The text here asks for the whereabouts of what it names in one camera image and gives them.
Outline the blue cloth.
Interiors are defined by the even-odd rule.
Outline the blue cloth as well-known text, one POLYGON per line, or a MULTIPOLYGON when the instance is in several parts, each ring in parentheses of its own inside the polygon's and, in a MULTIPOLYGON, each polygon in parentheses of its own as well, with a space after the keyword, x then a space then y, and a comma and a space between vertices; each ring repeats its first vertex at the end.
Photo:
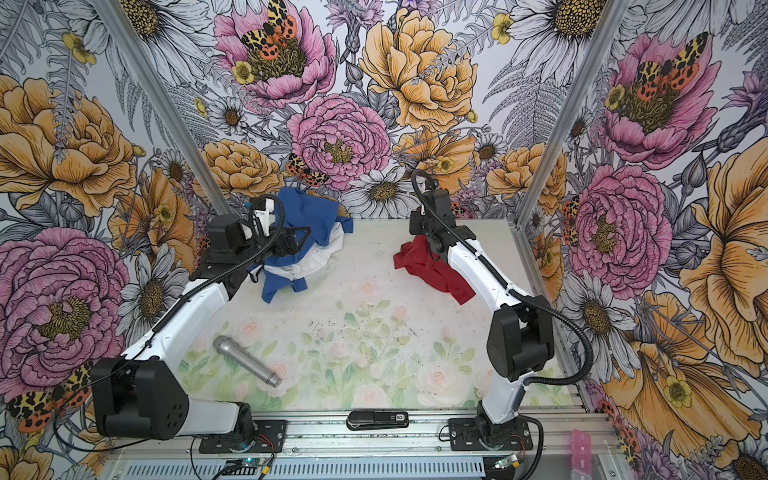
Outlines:
POLYGON ((344 236, 354 231, 353 219, 339 214, 340 204, 284 187, 278 198, 285 207, 285 227, 300 248, 297 253, 272 256, 265 261, 262 300, 270 303, 286 287, 294 292, 307 289, 306 278, 324 268, 331 256, 343 248, 344 236))

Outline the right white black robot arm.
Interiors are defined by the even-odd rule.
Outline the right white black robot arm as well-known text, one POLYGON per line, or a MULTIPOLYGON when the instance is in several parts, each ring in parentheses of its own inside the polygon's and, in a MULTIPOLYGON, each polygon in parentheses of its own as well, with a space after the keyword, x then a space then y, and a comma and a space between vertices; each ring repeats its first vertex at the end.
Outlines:
POLYGON ((535 384, 568 386, 586 379, 595 352, 584 329, 556 311, 549 301, 518 287, 487 256, 474 232, 456 223, 450 194, 422 170, 411 175, 421 207, 409 218, 412 235, 425 237, 428 252, 456 272, 491 312, 486 353, 495 374, 478 403, 475 425, 477 446, 487 450, 530 448, 523 439, 532 423, 520 412, 525 394, 535 384), (566 377, 539 374, 554 357, 553 322, 557 320, 581 343, 581 366, 566 377))

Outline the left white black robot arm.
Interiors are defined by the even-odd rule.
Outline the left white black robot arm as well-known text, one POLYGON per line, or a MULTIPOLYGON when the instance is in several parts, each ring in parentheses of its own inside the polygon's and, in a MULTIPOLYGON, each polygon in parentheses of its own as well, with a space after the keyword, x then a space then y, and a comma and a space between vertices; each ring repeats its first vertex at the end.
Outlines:
POLYGON ((176 378, 186 351, 208 322, 235 296, 251 269, 298 253, 308 227, 287 225, 285 202, 274 194, 251 200, 247 218, 215 217, 208 247, 190 282, 159 320, 133 345, 91 370, 97 431, 141 441, 219 436, 249 444, 255 426, 249 406, 193 398, 176 378))

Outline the red cloth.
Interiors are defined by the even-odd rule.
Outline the red cloth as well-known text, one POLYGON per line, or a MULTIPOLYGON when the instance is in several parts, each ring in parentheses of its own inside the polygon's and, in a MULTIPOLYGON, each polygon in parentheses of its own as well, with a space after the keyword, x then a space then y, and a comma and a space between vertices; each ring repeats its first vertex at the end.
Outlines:
POLYGON ((405 269, 433 289, 450 294, 459 305, 464 305, 476 295, 457 271, 431 252, 424 235, 415 236, 411 242, 402 244, 393 261, 395 269, 405 269))

